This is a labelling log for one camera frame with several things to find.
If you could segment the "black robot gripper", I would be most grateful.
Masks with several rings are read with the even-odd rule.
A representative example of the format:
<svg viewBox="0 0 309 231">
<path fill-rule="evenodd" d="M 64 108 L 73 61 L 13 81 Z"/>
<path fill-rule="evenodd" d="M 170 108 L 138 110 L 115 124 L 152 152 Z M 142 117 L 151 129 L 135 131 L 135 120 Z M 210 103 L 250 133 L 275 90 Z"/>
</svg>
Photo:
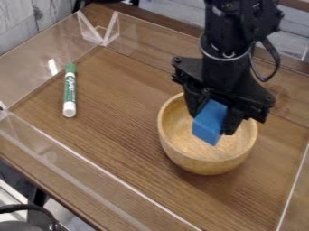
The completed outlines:
<svg viewBox="0 0 309 231">
<path fill-rule="evenodd" d="M 253 77 L 250 56 L 217 60 L 172 58 L 172 80 L 182 85 L 191 117 L 197 117 L 210 99 L 229 107 L 221 133 L 234 135 L 241 122 L 249 118 L 266 121 L 275 99 Z"/>
</svg>

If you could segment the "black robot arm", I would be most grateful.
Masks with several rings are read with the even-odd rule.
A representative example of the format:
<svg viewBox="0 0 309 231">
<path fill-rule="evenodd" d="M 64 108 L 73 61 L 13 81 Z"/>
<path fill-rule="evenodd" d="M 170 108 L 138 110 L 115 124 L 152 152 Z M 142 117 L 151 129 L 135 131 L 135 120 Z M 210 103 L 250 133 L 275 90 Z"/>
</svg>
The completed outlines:
<svg viewBox="0 0 309 231">
<path fill-rule="evenodd" d="M 279 68 L 281 58 L 269 35 L 279 31 L 283 13 L 278 0 L 203 0 L 205 28 L 199 37 L 201 58 L 175 57 L 172 80 L 180 84 L 190 116 L 198 116 L 215 100 L 227 107 L 218 132 L 233 135 L 241 122 L 263 123 L 275 98 L 263 87 L 273 78 L 253 64 L 262 43 Z"/>
</svg>

